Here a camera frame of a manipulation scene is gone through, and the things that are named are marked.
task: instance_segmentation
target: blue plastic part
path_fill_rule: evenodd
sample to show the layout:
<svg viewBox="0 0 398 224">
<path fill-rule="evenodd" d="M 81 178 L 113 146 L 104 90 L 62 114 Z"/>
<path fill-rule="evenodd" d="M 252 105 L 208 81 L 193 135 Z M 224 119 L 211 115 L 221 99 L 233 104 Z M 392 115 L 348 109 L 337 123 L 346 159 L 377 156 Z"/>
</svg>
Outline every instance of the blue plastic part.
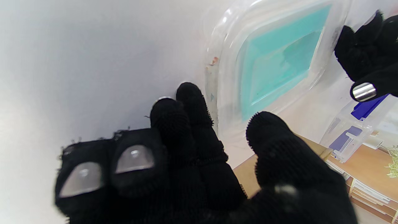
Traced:
<svg viewBox="0 0 398 224">
<path fill-rule="evenodd" d="M 384 95 L 377 99 L 368 101 L 368 102 L 360 102 L 355 107 L 354 110 L 351 112 L 351 115 L 354 116 L 357 120 L 361 120 L 362 118 L 367 118 L 369 114 L 372 113 L 374 109 L 388 96 Z"/>
<path fill-rule="evenodd" d="M 330 7 L 247 38 L 238 54 L 243 120 L 307 77 Z"/>
<path fill-rule="evenodd" d="M 347 145 L 352 141 L 352 138 L 350 138 L 347 133 L 353 134 L 354 136 L 359 136 L 362 133 L 362 130 L 351 126 L 348 130 L 345 130 L 332 144 L 330 144 L 329 148 L 333 150 L 337 150 L 341 152 L 344 150 Z"/>
</svg>

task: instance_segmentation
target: wooden furniture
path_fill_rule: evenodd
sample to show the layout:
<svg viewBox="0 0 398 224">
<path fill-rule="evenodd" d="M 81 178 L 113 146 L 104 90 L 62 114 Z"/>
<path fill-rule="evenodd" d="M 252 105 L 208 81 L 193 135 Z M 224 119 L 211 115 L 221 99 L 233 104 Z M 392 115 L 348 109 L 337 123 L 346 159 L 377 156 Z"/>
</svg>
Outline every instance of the wooden furniture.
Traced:
<svg viewBox="0 0 398 224">
<path fill-rule="evenodd" d="M 347 178 L 351 201 L 390 223 L 398 223 L 398 178 L 390 178 L 392 158 L 362 145 L 346 163 L 328 158 L 337 171 Z"/>
</svg>

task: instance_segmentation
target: translucent plastic container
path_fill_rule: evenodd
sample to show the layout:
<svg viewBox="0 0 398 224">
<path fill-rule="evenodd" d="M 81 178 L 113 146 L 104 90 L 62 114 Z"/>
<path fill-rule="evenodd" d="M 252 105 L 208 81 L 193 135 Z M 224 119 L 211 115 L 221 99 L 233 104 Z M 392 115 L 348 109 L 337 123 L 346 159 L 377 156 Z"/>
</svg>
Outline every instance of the translucent plastic container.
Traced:
<svg viewBox="0 0 398 224">
<path fill-rule="evenodd" d="M 320 145 L 332 149 L 332 155 L 345 163 L 377 128 L 395 102 L 393 96 L 380 97 L 367 102 L 368 105 L 351 101 L 334 118 Z"/>
<path fill-rule="evenodd" d="M 213 30 L 206 98 L 219 138 L 242 136 L 259 111 L 278 113 L 323 74 L 347 0 L 238 0 Z"/>
</svg>

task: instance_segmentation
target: plastic lid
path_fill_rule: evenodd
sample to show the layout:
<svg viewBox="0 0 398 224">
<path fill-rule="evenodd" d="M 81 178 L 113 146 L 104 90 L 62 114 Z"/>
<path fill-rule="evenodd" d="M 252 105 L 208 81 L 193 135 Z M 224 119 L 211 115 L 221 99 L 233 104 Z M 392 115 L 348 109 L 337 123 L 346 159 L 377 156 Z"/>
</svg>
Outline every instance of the plastic lid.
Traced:
<svg viewBox="0 0 398 224">
<path fill-rule="evenodd" d="M 258 111 L 278 113 L 321 77 L 346 0 L 238 0 L 213 30 L 206 96 L 215 129 L 242 134 Z"/>
</svg>

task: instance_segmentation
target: teal square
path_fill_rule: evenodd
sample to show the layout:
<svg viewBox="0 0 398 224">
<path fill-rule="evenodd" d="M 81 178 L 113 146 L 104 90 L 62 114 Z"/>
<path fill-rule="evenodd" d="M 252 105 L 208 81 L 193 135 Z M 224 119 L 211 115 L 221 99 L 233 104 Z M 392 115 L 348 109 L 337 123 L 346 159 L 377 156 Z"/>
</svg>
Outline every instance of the teal square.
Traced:
<svg viewBox="0 0 398 224">
<path fill-rule="evenodd" d="M 263 110 L 308 76 L 330 8 L 329 5 L 246 39 L 238 54 L 243 120 Z"/>
</svg>

